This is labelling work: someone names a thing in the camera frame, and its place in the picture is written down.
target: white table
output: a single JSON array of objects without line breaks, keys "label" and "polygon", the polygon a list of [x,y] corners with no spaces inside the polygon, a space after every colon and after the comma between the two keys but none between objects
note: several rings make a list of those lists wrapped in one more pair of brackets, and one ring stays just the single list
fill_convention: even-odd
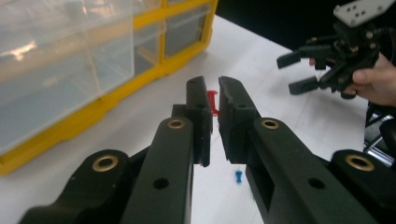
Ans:
[{"label": "white table", "polygon": [[[215,91],[221,76],[240,80],[262,117],[284,121],[326,160],[337,149],[362,150],[367,102],[346,101],[329,90],[290,95],[289,83],[318,73],[307,61],[278,70],[276,58],[288,52],[216,17],[210,46],[187,66],[132,94],[76,138],[1,177],[0,223],[18,223],[27,209],[53,203],[70,175],[94,152],[112,148],[132,156],[149,146],[159,123],[171,116],[172,105],[186,103],[185,84],[193,77],[204,76],[207,89]],[[225,160],[217,127],[215,119],[210,166],[195,166],[191,223],[262,223],[246,178],[242,184],[235,182],[234,172],[245,167]]]}]

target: yellow edge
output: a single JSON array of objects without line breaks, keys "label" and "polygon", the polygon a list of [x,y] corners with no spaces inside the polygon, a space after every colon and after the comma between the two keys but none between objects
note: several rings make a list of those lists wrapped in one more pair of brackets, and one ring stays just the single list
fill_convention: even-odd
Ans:
[{"label": "yellow edge", "polygon": [[[218,0],[188,1],[183,4],[168,7],[168,9],[170,8],[171,10],[166,11],[166,13],[163,12],[164,15],[158,16],[157,12],[157,14],[153,14],[157,15],[157,17],[151,17],[148,19],[150,17],[150,13],[147,13],[147,15],[145,14],[134,19],[134,29],[138,29],[154,21],[165,19],[168,16],[176,15],[184,10],[194,8],[202,4],[210,3],[212,5],[211,13],[206,16],[201,42],[197,42],[196,44],[183,49],[180,53],[167,60],[165,60],[162,55],[162,61],[157,66],[154,66],[147,72],[134,77],[131,81],[123,84],[114,91],[86,105],[79,111],[52,125],[47,130],[37,134],[21,145],[14,147],[9,152],[1,155],[0,175],[8,175],[51,147],[82,133],[86,129],[90,128],[94,123],[102,119],[110,109],[114,108],[118,104],[119,101],[144,87],[154,79],[174,73],[176,70],[188,63],[190,59],[206,49],[210,42],[210,36],[212,33],[211,24],[214,18],[217,2]],[[164,45],[162,45],[161,48],[161,53],[163,53]]]}]

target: human hand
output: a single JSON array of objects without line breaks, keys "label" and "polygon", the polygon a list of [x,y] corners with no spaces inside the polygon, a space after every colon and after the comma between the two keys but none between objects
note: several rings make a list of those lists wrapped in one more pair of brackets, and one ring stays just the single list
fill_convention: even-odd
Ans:
[{"label": "human hand", "polygon": [[356,70],[352,80],[344,93],[358,94],[377,105],[396,106],[396,67],[383,54],[379,54],[375,67]]}]

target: small blue object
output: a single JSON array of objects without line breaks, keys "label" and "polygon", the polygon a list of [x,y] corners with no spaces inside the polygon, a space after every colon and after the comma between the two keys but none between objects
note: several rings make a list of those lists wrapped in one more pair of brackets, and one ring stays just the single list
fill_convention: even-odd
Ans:
[{"label": "small blue object", "polygon": [[240,184],[242,183],[242,171],[235,171],[236,174],[236,183]]}]

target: yellow storage organizer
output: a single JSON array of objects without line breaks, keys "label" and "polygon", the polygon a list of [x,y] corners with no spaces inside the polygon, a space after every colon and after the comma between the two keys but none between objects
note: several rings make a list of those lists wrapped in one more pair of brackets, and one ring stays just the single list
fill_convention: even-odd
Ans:
[{"label": "yellow storage organizer", "polygon": [[0,21],[0,175],[83,132],[119,101],[202,52],[210,42],[217,4],[218,0],[0,4],[1,18],[12,13],[21,20]]}]

